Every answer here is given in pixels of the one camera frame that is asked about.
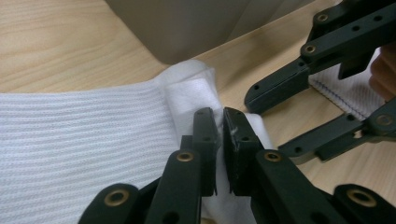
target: textured fabric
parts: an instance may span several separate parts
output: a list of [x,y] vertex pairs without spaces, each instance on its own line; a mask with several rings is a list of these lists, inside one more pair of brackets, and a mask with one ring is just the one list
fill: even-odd
[[340,65],[309,77],[309,83],[337,106],[357,119],[368,118],[382,104],[383,99],[369,86],[370,65],[353,77],[338,79]]
[[[0,222],[77,223],[101,189],[146,186],[181,135],[192,134],[193,113],[207,106],[221,130],[214,70],[194,60],[130,86],[0,94]],[[248,116],[271,148],[261,118]],[[203,216],[254,223],[248,200],[228,194],[222,157],[217,174],[221,194],[204,199]]]

